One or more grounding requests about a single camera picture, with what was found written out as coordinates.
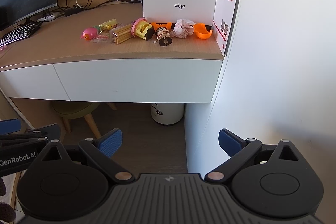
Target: wooden stool leg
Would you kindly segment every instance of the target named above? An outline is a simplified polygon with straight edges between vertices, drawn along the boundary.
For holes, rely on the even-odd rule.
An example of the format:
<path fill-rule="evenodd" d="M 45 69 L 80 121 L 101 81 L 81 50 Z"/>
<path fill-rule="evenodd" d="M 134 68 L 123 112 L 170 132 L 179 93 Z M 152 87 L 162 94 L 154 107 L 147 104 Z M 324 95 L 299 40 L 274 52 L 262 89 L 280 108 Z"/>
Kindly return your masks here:
<path fill-rule="evenodd" d="M 107 103 L 107 105 L 112 108 L 113 110 L 117 110 L 117 107 L 114 103 Z"/>
<path fill-rule="evenodd" d="M 91 128 L 92 132 L 94 133 L 94 135 L 96 136 L 96 138 L 100 138 L 101 137 L 101 134 L 98 130 L 98 127 L 95 123 L 95 120 L 93 119 L 92 117 L 92 114 L 89 113 L 87 115 L 84 116 L 86 122 L 88 123 L 89 127 Z"/>
<path fill-rule="evenodd" d="M 62 117 L 62 119 L 63 119 L 63 122 L 64 122 L 66 132 L 70 133 L 71 132 L 70 120 L 68 118 L 64 118 L 64 117 Z"/>

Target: aigo logo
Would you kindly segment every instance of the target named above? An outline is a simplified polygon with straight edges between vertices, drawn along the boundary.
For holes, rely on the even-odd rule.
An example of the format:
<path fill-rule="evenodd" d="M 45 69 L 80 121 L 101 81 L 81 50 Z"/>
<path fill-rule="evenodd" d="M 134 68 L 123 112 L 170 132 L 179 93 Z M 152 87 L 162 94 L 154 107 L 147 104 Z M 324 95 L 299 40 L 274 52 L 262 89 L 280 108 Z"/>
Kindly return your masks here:
<path fill-rule="evenodd" d="M 184 8 L 185 5 L 182 5 L 182 4 L 179 3 L 179 4 L 175 4 L 175 7 L 180 8 L 182 10 L 182 8 Z"/>

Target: blue textured pad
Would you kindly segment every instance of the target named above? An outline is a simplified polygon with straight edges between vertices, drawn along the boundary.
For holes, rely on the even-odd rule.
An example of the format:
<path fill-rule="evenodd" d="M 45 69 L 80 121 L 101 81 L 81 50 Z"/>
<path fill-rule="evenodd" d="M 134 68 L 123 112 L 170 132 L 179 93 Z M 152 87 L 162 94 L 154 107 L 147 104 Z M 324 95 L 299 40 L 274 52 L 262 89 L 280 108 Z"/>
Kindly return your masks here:
<path fill-rule="evenodd" d="M 0 121 L 0 135 L 20 131 L 21 122 L 19 119 Z"/>
<path fill-rule="evenodd" d="M 119 149 L 122 142 L 123 142 L 123 133 L 119 129 L 116 133 L 112 134 L 110 137 L 103 140 L 98 145 L 98 149 L 105 156 L 110 158 Z"/>
<path fill-rule="evenodd" d="M 230 157 L 242 150 L 241 143 L 228 135 L 223 129 L 219 132 L 218 143 Z"/>

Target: red line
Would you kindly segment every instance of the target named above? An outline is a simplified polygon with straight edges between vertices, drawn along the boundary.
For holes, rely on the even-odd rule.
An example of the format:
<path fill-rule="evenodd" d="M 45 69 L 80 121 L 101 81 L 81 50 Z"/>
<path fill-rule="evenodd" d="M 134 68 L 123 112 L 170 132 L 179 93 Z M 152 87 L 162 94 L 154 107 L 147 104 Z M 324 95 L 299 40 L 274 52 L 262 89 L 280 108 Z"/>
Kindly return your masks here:
<path fill-rule="evenodd" d="M 220 33 L 220 35 L 223 37 L 222 32 L 218 29 L 216 23 L 214 21 L 212 21 L 212 22 L 213 22 L 213 24 L 215 24 L 216 29 L 218 30 L 218 32 Z"/>

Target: drawer front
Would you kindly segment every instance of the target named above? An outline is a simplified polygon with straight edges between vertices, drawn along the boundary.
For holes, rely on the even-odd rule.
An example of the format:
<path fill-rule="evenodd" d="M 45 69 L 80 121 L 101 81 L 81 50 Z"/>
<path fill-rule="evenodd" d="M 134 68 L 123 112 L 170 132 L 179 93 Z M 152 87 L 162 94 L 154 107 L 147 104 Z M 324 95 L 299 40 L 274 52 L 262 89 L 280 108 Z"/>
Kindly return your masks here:
<path fill-rule="evenodd" d="M 0 86 L 7 97 L 69 100 L 52 64 L 1 71 Z"/>
<path fill-rule="evenodd" d="M 54 64 L 72 101 L 211 102 L 221 60 L 114 59 Z"/>

